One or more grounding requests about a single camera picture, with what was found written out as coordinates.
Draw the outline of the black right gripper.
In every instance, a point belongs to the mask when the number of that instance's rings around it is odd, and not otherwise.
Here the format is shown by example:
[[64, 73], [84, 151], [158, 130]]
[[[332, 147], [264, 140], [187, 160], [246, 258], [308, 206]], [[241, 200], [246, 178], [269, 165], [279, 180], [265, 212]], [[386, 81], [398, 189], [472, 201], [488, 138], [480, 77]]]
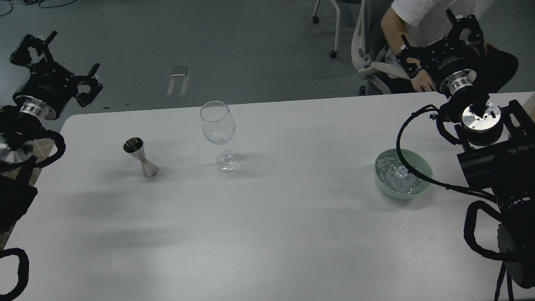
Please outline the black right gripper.
[[396, 59], [409, 79], [415, 78], [420, 71], [426, 71], [437, 92], [453, 95], [473, 85], [476, 72], [464, 48], [483, 44], [484, 34], [475, 15], [457, 16], [447, 9], [446, 16], [452, 25], [446, 38], [423, 47], [412, 46], [407, 36], [402, 34], [403, 45]]

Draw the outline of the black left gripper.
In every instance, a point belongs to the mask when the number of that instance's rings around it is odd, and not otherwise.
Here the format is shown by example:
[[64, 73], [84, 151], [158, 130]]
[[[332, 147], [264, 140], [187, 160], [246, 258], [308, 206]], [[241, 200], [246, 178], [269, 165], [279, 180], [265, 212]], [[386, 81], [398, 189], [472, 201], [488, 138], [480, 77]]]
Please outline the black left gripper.
[[[13, 65], [30, 68], [29, 76], [13, 94], [13, 100], [17, 105], [31, 99], [48, 105], [50, 109], [44, 118], [46, 120], [58, 119], [73, 97], [82, 108], [92, 104], [103, 88], [96, 76], [101, 66], [99, 63], [95, 63], [87, 75], [75, 76], [54, 61], [48, 46], [57, 34], [52, 31], [45, 39], [27, 34], [10, 56]], [[38, 63], [33, 63], [30, 49], [42, 57]], [[79, 93], [78, 86], [88, 86], [89, 91]]]

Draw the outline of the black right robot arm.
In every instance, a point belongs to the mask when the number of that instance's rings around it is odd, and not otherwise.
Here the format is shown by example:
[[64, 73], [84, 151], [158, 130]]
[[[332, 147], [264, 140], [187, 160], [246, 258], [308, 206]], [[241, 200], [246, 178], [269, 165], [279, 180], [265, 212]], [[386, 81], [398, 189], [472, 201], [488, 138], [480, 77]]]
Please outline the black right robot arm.
[[[513, 283], [524, 289], [534, 286], [534, 122], [517, 100], [500, 107], [474, 86], [476, 73], [466, 48], [483, 44], [482, 29], [474, 15], [457, 17], [449, 9], [446, 15], [452, 29], [429, 46], [411, 46], [402, 36], [400, 65], [411, 78], [426, 70], [448, 101], [440, 108], [426, 105], [412, 113], [397, 134], [396, 152], [419, 179], [479, 197], [467, 208], [463, 237], [474, 252], [501, 262], [494, 299], [499, 299], [506, 281], [512, 301]], [[432, 112], [442, 137], [462, 146], [457, 160], [466, 187], [432, 179], [403, 156], [403, 131], [425, 112]]]

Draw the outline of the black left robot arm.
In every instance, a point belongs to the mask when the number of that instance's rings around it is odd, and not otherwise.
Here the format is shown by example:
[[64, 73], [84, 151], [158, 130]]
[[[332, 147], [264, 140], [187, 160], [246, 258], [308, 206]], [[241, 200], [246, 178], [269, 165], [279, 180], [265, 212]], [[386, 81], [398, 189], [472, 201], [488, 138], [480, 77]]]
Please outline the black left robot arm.
[[[86, 107], [103, 86], [95, 63], [86, 75], [75, 75], [52, 56], [49, 44], [56, 37], [27, 34], [11, 54], [10, 63], [29, 70], [27, 79], [13, 94], [14, 105], [1, 108], [1, 232], [14, 226], [33, 203], [38, 189], [30, 184], [35, 169], [42, 169], [65, 154], [63, 136], [43, 126], [57, 120], [67, 103], [75, 99]], [[16, 171], [12, 179], [3, 173]]]

